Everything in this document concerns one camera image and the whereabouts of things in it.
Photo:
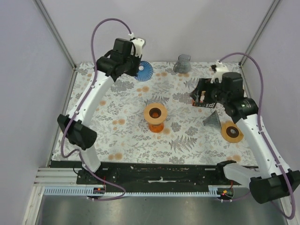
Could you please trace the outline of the blue glass dripper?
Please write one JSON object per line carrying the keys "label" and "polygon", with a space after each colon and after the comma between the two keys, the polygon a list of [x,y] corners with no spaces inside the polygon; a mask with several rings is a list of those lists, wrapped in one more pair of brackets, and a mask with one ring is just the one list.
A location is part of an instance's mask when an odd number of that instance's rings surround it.
{"label": "blue glass dripper", "polygon": [[148,81],[153,75],[153,67],[147,61],[141,61],[135,79],[139,82]]}

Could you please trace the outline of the orange coffee filter box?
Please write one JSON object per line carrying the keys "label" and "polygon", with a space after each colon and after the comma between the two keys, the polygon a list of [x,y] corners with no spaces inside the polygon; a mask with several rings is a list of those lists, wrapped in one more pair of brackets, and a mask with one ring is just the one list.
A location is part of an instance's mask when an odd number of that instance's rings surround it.
{"label": "orange coffee filter box", "polygon": [[215,108],[217,103],[207,103],[204,101],[206,91],[201,92],[201,96],[198,102],[192,99],[192,106],[202,107],[202,108]]}

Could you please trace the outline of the wooden ring dripper stand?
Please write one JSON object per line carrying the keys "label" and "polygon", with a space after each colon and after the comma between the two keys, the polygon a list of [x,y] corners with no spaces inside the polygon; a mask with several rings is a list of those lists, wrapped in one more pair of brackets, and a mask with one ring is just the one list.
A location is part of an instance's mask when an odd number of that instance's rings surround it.
{"label": "wooden ring dripper stand", "polygon": [[161,103],[151,103],[143,111],[145,120],[152,125],[159,125],[167,118],[167,109]]}

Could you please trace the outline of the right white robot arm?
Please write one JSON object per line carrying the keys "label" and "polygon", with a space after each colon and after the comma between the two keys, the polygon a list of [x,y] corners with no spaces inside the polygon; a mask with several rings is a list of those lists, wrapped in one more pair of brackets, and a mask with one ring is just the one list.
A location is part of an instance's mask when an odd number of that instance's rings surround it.
{"label": "right white robot arm", "polygon": [[260,204],[291,195],[300,184],[300,172],[293,171],[273,145],[258,116],[258,106],[244,97],[243,79],[236,72],[223,73],[212,82],[201,78],[190,93],[195,102],[204,95],[203,104],[220,103],[237,128],[244,135],[258,165],[258,171],[247,169],[232,160],[218,163],[215,180],[226,184],[233,180],[250,190]]}

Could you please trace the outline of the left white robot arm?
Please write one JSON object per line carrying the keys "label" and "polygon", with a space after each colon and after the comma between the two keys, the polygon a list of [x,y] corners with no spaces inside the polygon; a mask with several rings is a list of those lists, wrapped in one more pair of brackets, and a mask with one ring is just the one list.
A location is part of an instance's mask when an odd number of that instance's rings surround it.
{"label": "left white robot arm", "polygon": [[63,138],[79,147],[82,165],[89,170],[87,179],[93,184],[103,180],[103,172],[98,169],[101,163],[94,146],[97,133],[90,128],[92,116],[119,77],[123,74],[137,76],[144,46],[145,40],[138,37],[115,39],[113,49],[95,62],[92,80],[75,107],[67,115],[60,114],[57,118]]}

